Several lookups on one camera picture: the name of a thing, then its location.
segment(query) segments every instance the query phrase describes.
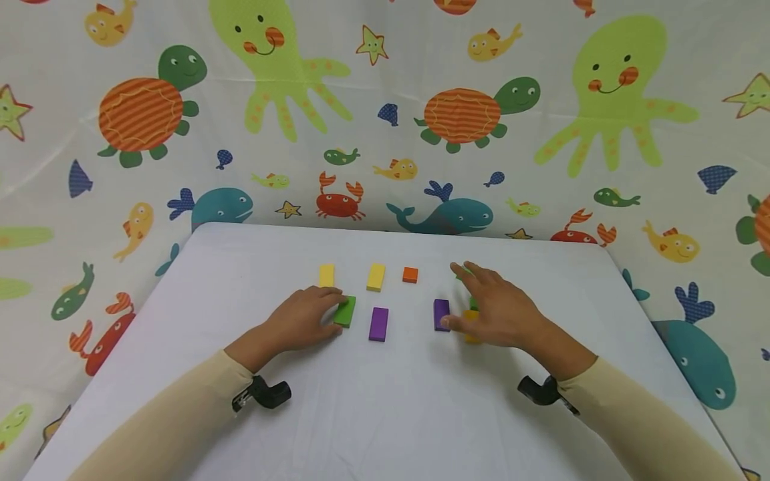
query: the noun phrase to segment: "orange block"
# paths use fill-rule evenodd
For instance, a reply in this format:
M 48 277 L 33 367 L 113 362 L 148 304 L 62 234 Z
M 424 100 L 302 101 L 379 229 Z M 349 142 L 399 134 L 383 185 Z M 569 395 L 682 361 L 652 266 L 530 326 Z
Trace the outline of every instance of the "orange block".
M 417 269 L 414 267 L 404 267 L 403 268 L 403 277 L 401 280 L 404 282 L 410 282 L 412 284 L 417 284 Z

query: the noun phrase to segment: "octopus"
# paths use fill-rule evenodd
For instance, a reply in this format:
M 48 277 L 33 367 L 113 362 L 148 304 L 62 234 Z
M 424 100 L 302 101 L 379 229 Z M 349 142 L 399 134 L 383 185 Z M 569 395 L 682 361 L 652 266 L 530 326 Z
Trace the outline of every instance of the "octopus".
M 323 77 L 347 77 L 350 69 L 331 58 L 302 58 L 296 27 L 284 0 L 209 0 L 214 29 L 256 80 L 246 104 L 246 129 L 259 133 L 265 109 L 276 105 L 283 135 L 296 142 L 296 126 L 286 100 L 291 98 L 310 123 L 326 133 L 326 123 L 308 97 L 313 90 L 341 118 L 353 120 L 345 106 L 323 84 Z
M 630 129 L 644 162 L 660 166 L 663 161 L 650 122 L 698 119 L 698 111 L 685 104 L 644 97 L 644 89 L 663 60 L 666 43 L 664 25 L 647 15 L 623 17 L 598 29 L 577 54 L 572 70 L 577 118 L 537 151 L 535 163 L 545 164 L 578 139 L 567 165 L 567 174 L 577 177 L 594 137 L 601 134 L 604 161 L 613 172 L 621 161 L 621 133 Z

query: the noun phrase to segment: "table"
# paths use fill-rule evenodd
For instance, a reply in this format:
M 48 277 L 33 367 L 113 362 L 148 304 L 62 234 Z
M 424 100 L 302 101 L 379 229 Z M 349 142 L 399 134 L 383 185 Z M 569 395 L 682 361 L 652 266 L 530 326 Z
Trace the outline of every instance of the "table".
M 273 360 L 260 374 L 286 380 L 293 398 L 274 411 L 244 409 L 186 467 L 189 479 L 629 479 L 560 403 L 536 406 L 517 392 L 523 376 L 547 376 L 531 357 L 434 331 L 434 299 L 468 309 L 448 267 L 465 259 L 519 285 L 731 459 L 598 246 L 211 223 L 186 243 L 25 480 L 65 481 L 156 393 L 318 283 L 327 263 L 336 286 L 357 297 L 350 328 L 331 346 Z M 375 262 L 387 267 L 382 292 L 366 291 Z M 417 284 L 402 282 L 405 266 L 420 270 Z M 374 307 L 390 310 L 386 342 L 368 340 Z

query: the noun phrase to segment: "backdrop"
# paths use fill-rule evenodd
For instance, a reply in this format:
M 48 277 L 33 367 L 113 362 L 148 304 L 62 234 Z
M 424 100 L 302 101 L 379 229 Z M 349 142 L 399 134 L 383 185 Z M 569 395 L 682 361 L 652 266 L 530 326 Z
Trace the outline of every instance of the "backdrop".
M 768 15 L 3 2 L 0 477 L 204 222 L 605 246 L 747 476 L 770 476 Z

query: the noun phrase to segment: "beige sleeve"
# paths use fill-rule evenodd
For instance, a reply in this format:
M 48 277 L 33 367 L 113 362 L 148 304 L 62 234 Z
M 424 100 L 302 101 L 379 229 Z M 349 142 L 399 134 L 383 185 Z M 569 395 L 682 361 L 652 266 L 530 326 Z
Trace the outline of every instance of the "beige sleeve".
M 678 414 L 602 358 L 558 384 L 634 481 L 743 479 Z
M 234 416 L 252 373 L 224 351 L 177 379 L 120 426 L 69 481 L 168 481 Z

